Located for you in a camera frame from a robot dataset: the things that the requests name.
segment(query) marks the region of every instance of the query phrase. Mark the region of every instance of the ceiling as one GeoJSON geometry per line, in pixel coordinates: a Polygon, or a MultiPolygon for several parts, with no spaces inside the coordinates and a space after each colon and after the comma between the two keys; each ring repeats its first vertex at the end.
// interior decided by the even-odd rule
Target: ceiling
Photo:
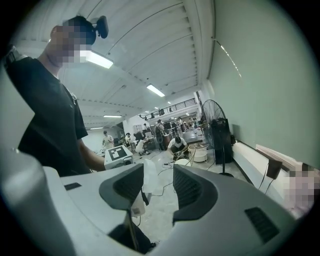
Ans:
{"type": "Polygon", "coordinates": [[[204,65],[203,53],[199,52],[203,37],[199,36],[197,7],[206,9],[211,5],[207,0],[199,1],[198,6],[196,2],[43,0],[22,24],[13,43],[22,54],[36,58],[46,47],[51,29],[63,20],[76,15],[89,21],[106,16],[109,35],[106,39],[97,37],[92,50],[111,59],[114,65],[105,69],[90,62],[77,63],[63,67],[59,79],[77,96],[87,128],[112,127],[146,109],[199,90],[199,66],[203,69],[204,65]],[[146,89],[149,84],[166,97],[146,89]]]}

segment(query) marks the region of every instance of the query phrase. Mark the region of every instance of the rectangular light fixture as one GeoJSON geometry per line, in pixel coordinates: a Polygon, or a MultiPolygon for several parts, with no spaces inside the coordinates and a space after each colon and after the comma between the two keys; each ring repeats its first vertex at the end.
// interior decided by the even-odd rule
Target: rectangular light fixture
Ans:
{"type": "Polygon", "coordinates": [[[104,118],[122,118],[122,115],[104,115],[104,118]]]}
{"type": "Polygon", "coordinates": [[[154,92],[155,94],[159,95],[160,97],[164,97],[164,96],[165,96],[161,91],[159,91],[159,90],[158,90],[156,87],[154,87],[152,84],[148,85],[147,88],[148,88],[150,91],[154,92]]]}
{"type": "Polygon", "coordinates": [[[92,62],[94,64],[97,64],[97,65],[104,67],[106,69],[109,69],[114,64],[111,60],[109,60],[106,57],[101,56],[93,51],[89,51],[86,53],[85,60],[87,62],[92,62]]]}

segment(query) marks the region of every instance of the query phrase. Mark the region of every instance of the man in black t-shirt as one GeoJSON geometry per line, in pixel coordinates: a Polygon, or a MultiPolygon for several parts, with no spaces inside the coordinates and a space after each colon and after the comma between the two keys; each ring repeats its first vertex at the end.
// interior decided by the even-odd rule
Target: man in black t-shirt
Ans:
{"type": "Polygon", "coordinates": [[[37,59],[25,57],[7,68],[35,114],[19,149],[55,168],[61,177],[105,170],[104,158],[82,141],[88,133],[76,96],[58,78],[63,64],[72,62],[80,50],[90,49],[95,39],[93,25],[77,16],[52,29],[50,41],[37,59]]]}

